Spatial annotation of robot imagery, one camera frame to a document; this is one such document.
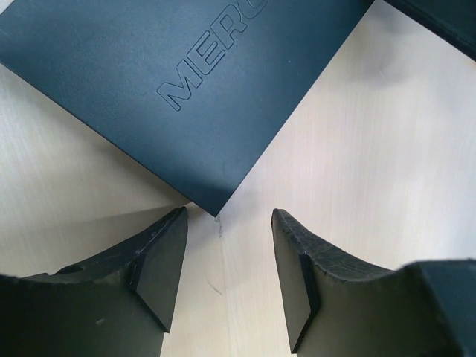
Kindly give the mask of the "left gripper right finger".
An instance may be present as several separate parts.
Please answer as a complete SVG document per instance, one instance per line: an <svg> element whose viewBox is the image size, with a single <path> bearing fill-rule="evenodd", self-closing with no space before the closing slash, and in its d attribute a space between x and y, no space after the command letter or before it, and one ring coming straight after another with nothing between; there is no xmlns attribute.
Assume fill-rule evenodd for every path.
<svg viewBox="0 0 476 357"><path fill-rule="evenodd" d="M473 356L474 260L390 270L307 230L283 209L271 228L296 356Z"/></svg>

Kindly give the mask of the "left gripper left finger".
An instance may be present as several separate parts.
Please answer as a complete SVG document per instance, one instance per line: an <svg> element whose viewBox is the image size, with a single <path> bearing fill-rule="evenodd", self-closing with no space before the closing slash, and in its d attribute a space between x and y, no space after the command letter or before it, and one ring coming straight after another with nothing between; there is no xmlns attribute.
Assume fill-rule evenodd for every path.
<svg viewBox="0 0 476 357"><path fill-rule="evenodd" d="M3 356L158 356L187 245L186 208L55 274L1 276Z"/></svg>

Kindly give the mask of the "black network switch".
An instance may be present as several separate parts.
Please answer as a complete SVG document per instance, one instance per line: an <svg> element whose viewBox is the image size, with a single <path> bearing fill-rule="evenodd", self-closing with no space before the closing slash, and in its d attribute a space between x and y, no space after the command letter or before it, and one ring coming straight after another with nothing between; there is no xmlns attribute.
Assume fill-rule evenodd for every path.
<svg viewBox="0 0 476 357"><path fill-rule="evenodd" d="M475 0L386 2L475 60Z"/></svg>
<svg viewBox="0 0 476 357"><path fill-rule="evenodd" d="M217 215L369 1L14 1L1 63Z"/></svg>

